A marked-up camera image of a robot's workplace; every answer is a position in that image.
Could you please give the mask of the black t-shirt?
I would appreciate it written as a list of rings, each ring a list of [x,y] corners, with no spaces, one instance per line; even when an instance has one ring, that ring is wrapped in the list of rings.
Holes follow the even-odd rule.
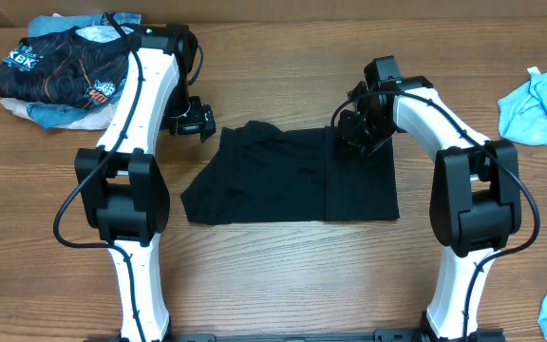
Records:
[[[395,220],[393,147],[363,157],[331,127],[223,128],[219,150],[181,194],[193,223]]]

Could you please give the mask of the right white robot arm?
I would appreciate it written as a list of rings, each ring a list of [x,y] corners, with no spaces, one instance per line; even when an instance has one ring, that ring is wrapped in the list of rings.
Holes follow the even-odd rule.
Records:
[[[419,327],[383,329],[396,341],[502,341],[502,330],[481,329],[478,309],[495,260],[521,225],[518,152],[464,123],[425,77],[361,81],[331,121],[363,156],[380,151],[396,132],[411,135],[434,163],[429,219],[442,245],[431,302]]]

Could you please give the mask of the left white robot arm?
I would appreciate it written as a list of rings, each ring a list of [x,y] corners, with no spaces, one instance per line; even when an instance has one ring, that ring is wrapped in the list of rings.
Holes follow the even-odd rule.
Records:
[[[162,130],[216,131],[212,108],[189,93],[203,62],[186,25],[140,26],[129,34],[128,70],[109,127],[93,149],[78,151],[74,167],[97,247],[113,259],[123,307],[119,341],[169,341],[172,323],[161,288],[160,238],[170,195],[156,161]]]

